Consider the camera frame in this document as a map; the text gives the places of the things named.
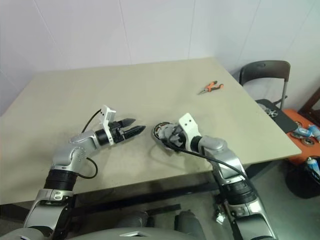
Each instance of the bottle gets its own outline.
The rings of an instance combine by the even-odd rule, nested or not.
[[[312,137],[313,134],[312,134],[312,131],[308,130],[308,129],[305,129],[303,127],[298,127],[296,130],[293,131],[294,133],[296,134],[300,134],[304,137]]]
[[[308,130],[310,130],[316,140],[320,143],[320,130],[315,125],[309,125]]]
[[[320,177],[320,169],[319,169],[317,160],[315,160],[311,157],[308,157],[306,163],[308,164],[308,167],[310,169],[312,169],[313,171],[315,171],[318,174],[318,176]]]

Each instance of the black cable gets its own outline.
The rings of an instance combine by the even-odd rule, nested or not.
[[[88,125],[91,123],[92,119],[94,119],[95,116],[97,116],[98,113],[101,112],[101,109],[99,109],[98,111],[96,111],[95,114],[92,115],[92,117],[89,119],[89,121],[86,123],[86,125],[84,126],[83,130],[82,130],[82,134],[85,132],[85,130],[87,129]]]
[[[175,135],[175,131],[172,132],[171,136],[168,138],[168,141],[166,142],[167,146],[169,148],[171,148],[172,150],[175,150],[175,151],[180,151],[180,152],[183,152],[183,153],[186,153],[186,154],[190,154],[190,155],[193,155],[193,156],[196,156],[196,157],[199,157],[199,158],[203,158],[203,159],[206,159],[208,160],[209,162],[214,162],[214,163],[218,163],[218,164],[222,164],[232,170],[234,170],[236,173],[238,173],[239,175],[241,175],[245,182],[252,188],[252,190],[254,191],[254,193],[256,194],[257,197],[259,197],[258,195],[258,192],[256,190],[256,187],[253,185],[253,183],[250,181],[250,179],[240,170],[238,170],[237,168],[235,168],[234,166],[231,166],[221,160],[218,160],[214,157],[210,157],[210,156],[205,156],[205,155],[202,155],[200,153],[197,153],[197,152],[193,152],[193,151],[188,151],[188,150],[185,150],[183,148],[180,148],[180,147],[177,147],[175,145],[173,145],[171,142],[170,142],[170,139]]]
[[[80,173],[78,173],[78,176],[80,177],[80,178],[83,178],[83,179],[93,179],[95,176],[97,176],[97,174],[98,174],[98,166],[97,166],[97,164],[96,164],[96,162],[95,161],[93,161],[90,157],[87,157],[86,159],[88,159],[90,162],[92,162],[92,164],[94,165],[94,167],[95,167],[95,173],[94,173],[94,175],[92,175],[92,176],[83,176],[83,175],[81,175]]]
[[[89,119],[89,121],[86,123],[86,125],[85,125],[84,128],[83,128],[83,130],[81,131],[82,134],[86,131],[88,125],[91,123],[91,121],[94,119],[94,117],[97,116],[98,113],[100,113],[100,112],[101,112],[101,109],[99,109],[98,111],[96,111],[96,112],[92,115],[92,117]],[[80,178],[83,178],[83,179],[93,179],[93,178],[94,178],[95,176],[97,176],[97,174],[98,174],[98,166],[97,166],[96,162],[93,161],[90,157],[87,157],[86,159],[89,160],[89,161],[94,165],[95,173],[94,173],[94,175],[92,175],[92,176],[84,176],[84,175],[81,175],[80,173],[78,173],[78,176],[79,176]]]

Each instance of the chair seat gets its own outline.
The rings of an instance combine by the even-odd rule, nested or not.
[[[307,129],[309,127],[309,125],[314,125],[311,121],[304,118],[303,116],[298,114],[297,111],[295,111],[293,109],[284,109],[283,112],[289,118],[291,118],[293,121],[300,122],[302,124],[302,127],[305,129]],[[314,137],[313,137],[313,140],[314,140],[315,144],[313,146],[306,146],[306,145],[302,144],[300,139],[297,139],[297,138],[291,136],[290,132],[287,133],[286,135],[302,151],[301,154],[288,158],[291,163],[293,163],[295,165],[300,165],[300,164],[304,163],[308,157],[320,156],[320,143],[318,143]]]
[[[298,128],[298,125],[290,117],[288,117],[284,112],[275,106],[271,101],[267,99],[260,99],[256,101],[258,104],[262,104],[271,110],[276,110],[278,116],[272,118],[275,123],[284,131],[285,133],[290,133]]]

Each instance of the white wall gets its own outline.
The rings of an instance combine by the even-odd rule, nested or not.
[[[320,86],[320,0],[0,0],[0,114],[38,71],[208,56],[289,61],[298,109]],[[277,100],[282,81],[245,88]]]

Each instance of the chair backrest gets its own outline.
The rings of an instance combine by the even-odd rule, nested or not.
[[[245,65],[240,72],[239,83],[245,83],[261,78],[284,79],[288,82],[290,63],[280,60],[255,61]]]

